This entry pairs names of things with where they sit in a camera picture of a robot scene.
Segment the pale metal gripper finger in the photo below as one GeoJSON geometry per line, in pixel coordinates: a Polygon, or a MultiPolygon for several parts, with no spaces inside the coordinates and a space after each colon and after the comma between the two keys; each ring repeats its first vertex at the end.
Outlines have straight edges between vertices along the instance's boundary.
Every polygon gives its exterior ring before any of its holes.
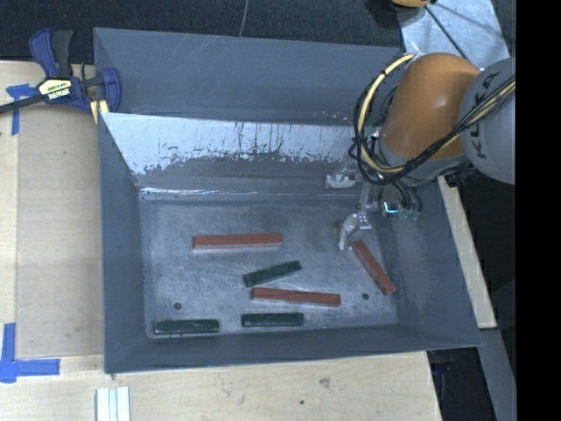
{"type": "Polygon", "coordinates": [[[350,227],[350,241],[361,240],[365,234],[372,230],[372,225],[367,215],[352,215],[350,227]]]}
{"type": "Polygon", "coordinates": [[[349,245],[349,236],[353,232],[353,215],[348,215],[338,225],[337,247],[344,251],[349,245]]]}

